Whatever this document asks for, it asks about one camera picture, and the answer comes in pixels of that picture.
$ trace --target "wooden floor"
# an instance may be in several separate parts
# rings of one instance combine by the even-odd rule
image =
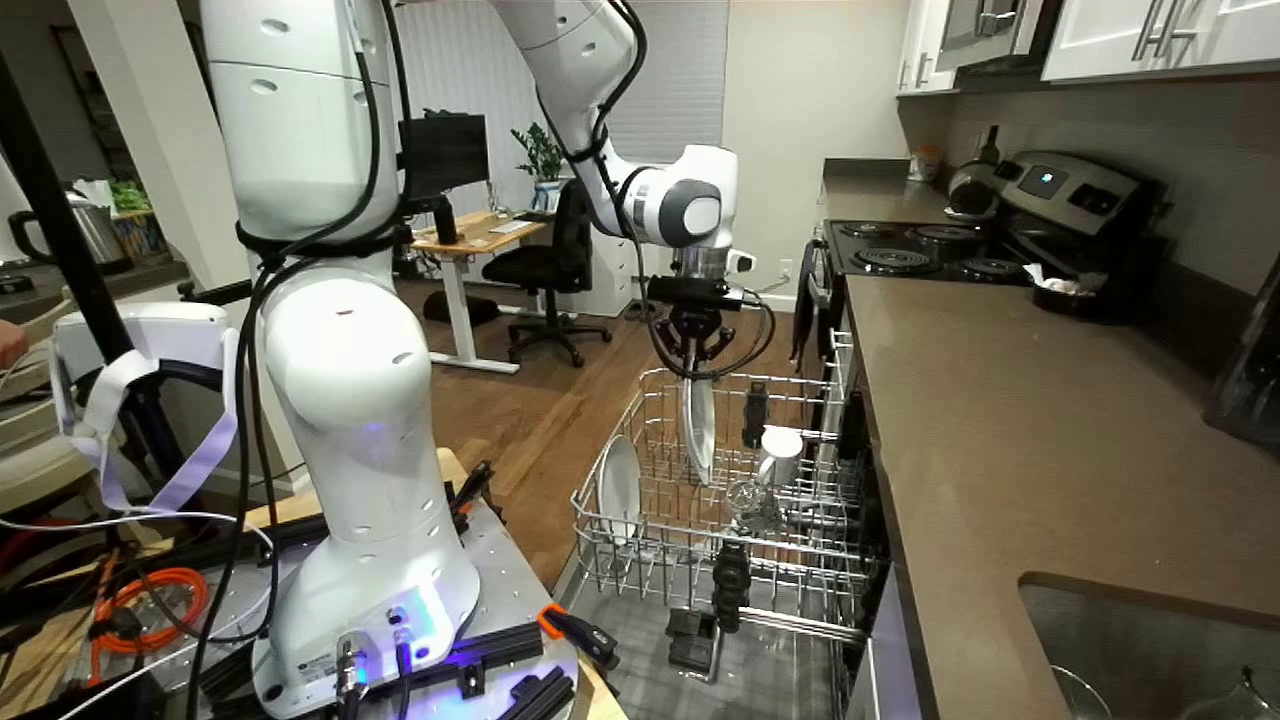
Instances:
[[[476,329],[479,356],[504,356],[507,319]],[[536,578],[554,589],[574,558],[570,491],[584,483],[628,391],[644,368],[657,368],[648,332],[636,319],[606,319],[612,343],[576,339],[584,368],[574,368],[556,347],[528,347],[516,377],[436,368],[434,417],[436,445],[455,449],[465,469],[493,460],[493,498]],[[447,324],[423,319],[434,347],[451,347]],[[780,317],[774,347],[758,373],[788,373],[791,319]]]

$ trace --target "stove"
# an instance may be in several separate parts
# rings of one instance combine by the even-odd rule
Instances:
[[[842,276],[920,276],[963,283],[1029,283],[1026,265],[976,224],[828,224]]]

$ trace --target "sink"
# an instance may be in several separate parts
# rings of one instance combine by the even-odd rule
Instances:
[[[1126,720],[1181,718],[1242,670],[1280,699],[1280,618],[1242,618],[1058,578],[1020,582],[1043,662],[1089,680]]]

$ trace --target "kettle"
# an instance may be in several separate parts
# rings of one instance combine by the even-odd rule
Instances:
[[[97,262],[101,273],[123,273],[133,267],[123,247],[119,247],[119,237],[116,237],[116,224],[103,210],[97,203],[85,203],[85,200],[69,200],[71,203],[71,217],[80,224],[80,237]],[[54,251],[50,251],[50,240],[44,240],[44,227],[39,227],[39,217],[36,211],[13,211],[9,217],[9,233],[13,233],[13,246],[31,256],[36,265],[57,265]]]

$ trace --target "dishwasher rack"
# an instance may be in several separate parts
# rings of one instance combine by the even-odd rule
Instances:
[[[743,445],[748,396],[769,396],[769,426],[809,427],[813,412],[842,412],[844,388],[797,377],[734,373],[714,383],[715,460],[696,471],[686,426],[681,382],[641,373],[641,383],[612,431],[632,439],[641,460],[641,512],[609,517],[609,449],[593,465],[576,510],[576,572],[596,595],[644,595],[668,609],[714,609],[714,572],[726,546],[748,552],[751,589],[743,624],[816,642],[856,642],[860,599],[880,558],[860,552],[856,498],[870,477],[860,465],[828,460],[833,431],[806,431],[797,482],[760,483],[760,449]],[[774,488],[776,519],[743,523],[760,491]]]

